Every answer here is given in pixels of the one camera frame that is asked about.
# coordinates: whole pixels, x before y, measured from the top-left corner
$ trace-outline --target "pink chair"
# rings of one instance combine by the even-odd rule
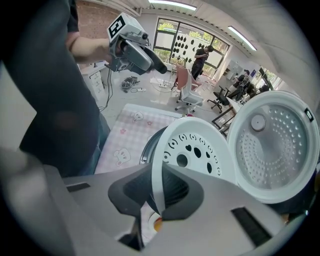
[[[181,91],[182,87],[184,87],[187,84],[187,81],[188,81],[188,69],[180,65],[176,65],[176,79],[173,87],[177,85],[177,89]],[[194,91],[195,89],[197,89],[199,86],[202,85],[202,83],[197,82],[193,78],[193,76],[191,76],[191,84],[192,84],[192,87],[191,87],[192,91]]]

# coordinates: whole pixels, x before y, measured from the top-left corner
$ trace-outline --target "white cabinet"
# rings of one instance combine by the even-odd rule
[[[86,67],[81,70],[81,74],[83,80],[90,90],[92,96],[94,97],[95,101],[101,100],[103,97],[106,96],[106,92],[103,85],[103,80],[101,78],[101,72],[103,69],[107,69],[105,66],[98,66],[98,67]]]

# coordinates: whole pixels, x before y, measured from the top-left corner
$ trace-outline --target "floor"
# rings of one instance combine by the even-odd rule
[[[120,85],[125,78],[130,76],[138,77],[138,81],[140,81],[132,88],[143,88],[146,91],[131,92],[128,90],[128,93],[125,93]],[[171,76],[170,72],[160,74],[157,71],[152,71],[143,75],[137,75],[136,73],[128,70],[113,72],[111,75],[113,95],[109,100],[107,108],[101,112],[106,118],[109,127],[112,129],[119,113],[127,103],[175,112],[175,108],[179,104],[185,104],[183,102],[178,104],[176,103],[179,98],[179,93],[175,89],[171,91],[170,88],[159,87],[163,82],[167,82],[171,86],[174,84],[175,79],[176,75],[174,74]],[[201,85],[196,91],[204,98],[204,101],[203,105],[201,107],[197,107],[192,115],[211,123],[211,121],[219,115],[219,109],[215,107],[212,110],[211,106],[213,104],[211,102],[207,102],[207,99],[215,99],[215,96],[213,95],[213,88]],[[104,98],[97,102],[97,105],[104,107],[106,102],[107,99]],[[187,110],[185,108],[181,108],[177,112],[186,114]]]

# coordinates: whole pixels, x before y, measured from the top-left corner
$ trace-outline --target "circular hole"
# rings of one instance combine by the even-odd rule
[[[184,154],[179,154],[176,157],[176,162],[177,162],[178,166],[186,167],[188,164],[188,159]]]
[[[201,157],[201,151],[200,151],[199,148],[195,147],[195,148],[193,149],[193,151],[194,151],[194,154],[196,155],[197,158],[200,158],[200,157]]]
[[[212,166],[211,166],[211,164],[209,162],[206,164],[206,168],[207,168],[209,173],[212,172]]]

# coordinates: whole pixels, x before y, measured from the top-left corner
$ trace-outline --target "white chair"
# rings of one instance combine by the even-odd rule
[[[181,89],[180,98],[176,101],[179,103],[180,101],[187,104],[187,106],[193,106],[191,108],[187,107],[187,113],[189,114],[190,111],[195,112],[196,106],[202,106],[204,98],[200,96],[199,93],[192,90],[192,75],[190,70],[188,69],[188,78],[186,85]],[[183,106],[177,106],[175,110],[181,109]]]

